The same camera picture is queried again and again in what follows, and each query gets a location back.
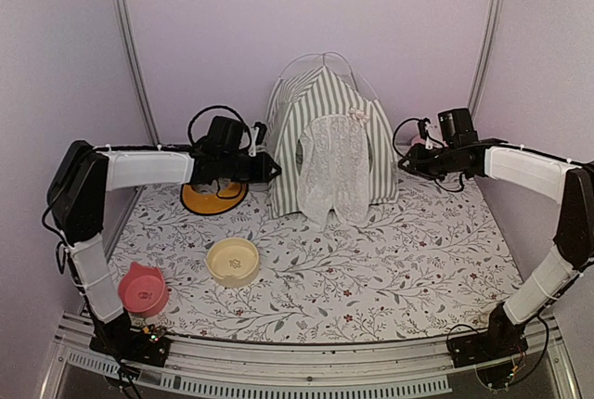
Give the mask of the cream pet bowl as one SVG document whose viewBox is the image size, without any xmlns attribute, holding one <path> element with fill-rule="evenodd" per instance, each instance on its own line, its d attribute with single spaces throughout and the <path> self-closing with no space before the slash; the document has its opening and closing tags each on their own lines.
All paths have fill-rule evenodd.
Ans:
<svg viewBox="0 0 594 399">
<path fill-rule="evenodd" d="M 209 249 L 205 263 L 217 284 L 239 289 L 258 276 L 260 254 L 255 245 L 245 238 L 225 238 Z"/>
</svg>

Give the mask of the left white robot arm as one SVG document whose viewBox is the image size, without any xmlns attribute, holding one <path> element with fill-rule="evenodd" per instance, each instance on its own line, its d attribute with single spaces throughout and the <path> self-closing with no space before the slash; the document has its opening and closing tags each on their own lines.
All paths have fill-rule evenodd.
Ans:
<svg viewBox="0 0 594 399">
<path fill-rule="evenodd" d="M 118 356 L 131 355 L 136 333 L 116 321 L 127 313 L 110 277 L 103 244 L 107 193 L 153 184 L 200 185 L 226 179 L 268 183 L 281 167 L 261 148 L 266 127 L 239 115 L 216 116 L 205 136 L 186 144 L 95 147 L 70 144 L 47 190 L 43 227 L 58 237 L 57 260 L 68 265 L 92 315 L 107 324 L 100 334 Z"/>
</svg>

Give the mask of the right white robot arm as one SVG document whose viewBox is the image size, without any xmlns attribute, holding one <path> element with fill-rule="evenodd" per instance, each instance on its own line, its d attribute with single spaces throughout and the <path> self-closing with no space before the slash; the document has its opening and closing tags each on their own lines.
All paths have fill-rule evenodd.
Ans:
<svg viewBox="0 0 594 399">
<path fill-rule="evenodd" d="M 480 350 L 499 358 L 516 341 L 519 328 L 554 304 L 593 265 L 593 166 L 563 159 L 501 139 L 482 139 L 466 108 L 437 116 L 441 139 L 434 140 L 428 119 L 416 121 L 420 141 L 398 155 L 401 170 L 434 182 L 449 174 L 459 179 L 488 178 L 527 189 L 560 208 L 552 246 L 524 283 L 489 317 Z"/>
</svg>

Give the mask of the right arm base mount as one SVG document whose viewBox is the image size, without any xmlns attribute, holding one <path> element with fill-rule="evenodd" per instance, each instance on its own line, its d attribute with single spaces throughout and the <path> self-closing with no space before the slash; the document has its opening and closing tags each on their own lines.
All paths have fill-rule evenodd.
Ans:
<svg viewBox="0 0 594 399">
<path fill-rule="evenodd" d="M 471 334 L 446 337 L 446 348 L 454 367 L 482 364 L 527 351 L 528 344 L 521 331 L 471 330 Z"/>
</svg>

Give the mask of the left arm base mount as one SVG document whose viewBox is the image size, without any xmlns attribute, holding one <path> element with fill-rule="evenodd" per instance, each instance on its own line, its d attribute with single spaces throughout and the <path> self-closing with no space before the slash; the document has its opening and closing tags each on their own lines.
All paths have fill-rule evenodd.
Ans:
<svg viewBox="0 0 594 399">
<path fill-rule="evenodd" d="M 135 330 L 128 325 L 118 328 L 114 323 L 105 325 L 98 322 L 94 325 L 89 348 L 116 361 L 164 367 L 171 345 L 172 341 L 167 337 L 156 337 L 153 333 Z"/>
</svg>

